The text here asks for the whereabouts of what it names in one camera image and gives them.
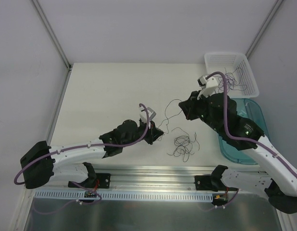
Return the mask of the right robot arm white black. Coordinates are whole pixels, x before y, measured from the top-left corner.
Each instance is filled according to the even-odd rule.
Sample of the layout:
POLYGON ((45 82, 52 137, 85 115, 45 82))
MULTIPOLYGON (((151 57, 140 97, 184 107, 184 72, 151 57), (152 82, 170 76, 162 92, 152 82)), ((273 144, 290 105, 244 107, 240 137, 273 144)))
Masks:
POLYGON ((179 107, 187 120, 200 119, 268 174, 266 177, 250 175, 218 165, 204 181, 209 190, 242 189, 267 199, 281 212, 297 213, 297 169, 276 150, 254 121, 238 114, 235 100, 222 93, 204 97, 194 91, 179 107))

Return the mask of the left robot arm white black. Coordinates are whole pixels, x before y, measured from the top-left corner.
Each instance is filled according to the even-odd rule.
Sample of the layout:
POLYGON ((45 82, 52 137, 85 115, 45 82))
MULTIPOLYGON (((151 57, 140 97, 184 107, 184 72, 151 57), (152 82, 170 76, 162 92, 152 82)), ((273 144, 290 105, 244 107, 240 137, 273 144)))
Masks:
POLYGON ((49 146, 39 141, 20 159, 22 184, 36 189, 51 181, 66 181, 70 188, 93 188, 97 176, 89 160, 113 157, 140 141, 152 145, 162 135, 153 121, 126 120, 98 139, 75 146, 49 146))

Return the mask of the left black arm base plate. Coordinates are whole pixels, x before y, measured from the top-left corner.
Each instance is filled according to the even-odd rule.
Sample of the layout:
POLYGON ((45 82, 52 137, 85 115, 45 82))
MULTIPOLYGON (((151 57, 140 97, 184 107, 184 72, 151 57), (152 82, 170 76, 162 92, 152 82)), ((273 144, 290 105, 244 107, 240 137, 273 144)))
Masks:
POLYGON ((110 173, 95 173, 89 174, 84 180, 77 181, 80 186, 89 189, 108 189, 110 187, 110 173))

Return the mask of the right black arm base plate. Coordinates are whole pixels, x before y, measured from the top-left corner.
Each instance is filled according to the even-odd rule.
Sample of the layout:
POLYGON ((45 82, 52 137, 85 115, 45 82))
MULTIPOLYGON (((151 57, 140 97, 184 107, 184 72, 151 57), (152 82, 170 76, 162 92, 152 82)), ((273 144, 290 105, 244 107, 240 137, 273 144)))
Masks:
POLYGON ((213 175, 196 175, 194 177, 195 187, 197 191, 237 191, 238 188, 226 186, 222 181, 222 176, 213 175))

